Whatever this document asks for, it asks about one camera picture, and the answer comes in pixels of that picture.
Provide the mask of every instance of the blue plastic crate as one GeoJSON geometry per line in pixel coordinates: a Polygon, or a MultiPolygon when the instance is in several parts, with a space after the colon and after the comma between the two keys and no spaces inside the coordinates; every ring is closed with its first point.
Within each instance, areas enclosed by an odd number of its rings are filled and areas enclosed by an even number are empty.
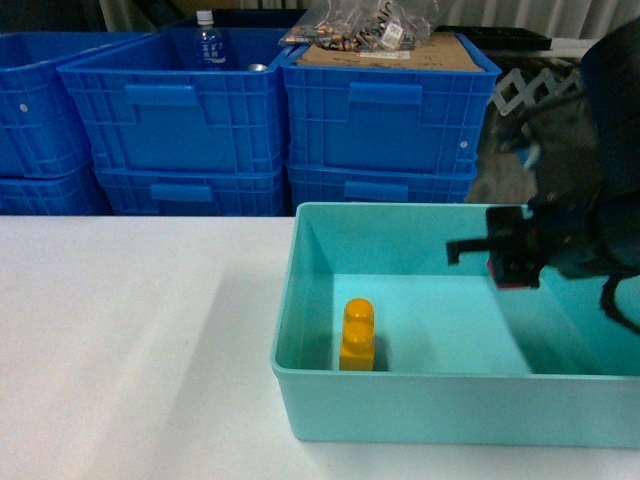
{"type": "Polygon", "coordinates": [[[117,215],[277,216],[282,175],[95,169],[117,215]]]}
{"type": "Polygon", "coordinates": [[[85,162],[90,146],[56,67],[142,33],[30,32],[0,36],[0,176],[50,178],[85,162]]]}
{"type": "Polygon", "coordinates": [[[60,68],[96,168],[273,173],[287,148],[282,30],[223,29],[228,70],[201,71],[194,29],[60,68]],[[253,63],[269,68],[247,71],[253,63]]]}
{"type": "Polygon", "coordinates": [[[463,203],[471,174],[412,174],[288,165],[294,209],[305,202],[463,203]]]}
{"type": "Polygon", "coordinates": [[[291,157],[305,166],[410,173],[474,171],[500,73],[457,35],[483,72],[283,65],[291,157]]]}
{"type": "Polygon", "coordinates": [[[111,207],[86,163],[59,178],[0,178],[0,213],[106,215],[111,207]]]}

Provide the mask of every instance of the metal can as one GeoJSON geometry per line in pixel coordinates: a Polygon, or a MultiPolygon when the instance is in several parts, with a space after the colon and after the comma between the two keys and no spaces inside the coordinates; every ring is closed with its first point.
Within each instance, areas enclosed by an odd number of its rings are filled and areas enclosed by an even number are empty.
{"type": "Polygon", "coordinates": [[[268,68],[269,67],[263,65],[262,63],[252,63],[247,67],[247,70],[249,70],[250,72],[264,72],[268,68]]]}

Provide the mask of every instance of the plastic bag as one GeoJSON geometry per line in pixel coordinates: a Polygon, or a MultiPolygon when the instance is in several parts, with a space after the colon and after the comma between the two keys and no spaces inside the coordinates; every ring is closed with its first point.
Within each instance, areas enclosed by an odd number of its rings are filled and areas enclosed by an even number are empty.
{"type": "Polygon", "coordinates": [[[436,0],[325,0],[309,9],[281,45],[328,50],[412,50],[437,27],[436,0]]]}

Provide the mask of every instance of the cardboard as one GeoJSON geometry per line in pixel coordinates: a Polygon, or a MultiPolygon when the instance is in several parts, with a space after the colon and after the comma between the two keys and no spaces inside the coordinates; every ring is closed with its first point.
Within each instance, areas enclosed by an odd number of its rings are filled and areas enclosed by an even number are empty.
{"type": "Polygon", "coordinates": [[[429,41],[408,52],[390,52],[405,58],[375,58],[357,52],[336,52],[312,45],[297,61],[301,66],[394,68],[482,72],[453,33],[436,32],[429,41]]]}

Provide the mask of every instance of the table surface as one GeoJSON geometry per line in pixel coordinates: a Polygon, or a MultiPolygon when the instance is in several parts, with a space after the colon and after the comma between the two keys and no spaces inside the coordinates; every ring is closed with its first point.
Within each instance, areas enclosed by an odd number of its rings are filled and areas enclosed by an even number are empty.
{"type": "Polygon", "coordinates": [[[292,231],[0,217],[0,478],[639,477],[638,450],[297,440],[269,364],[292,231]]]}

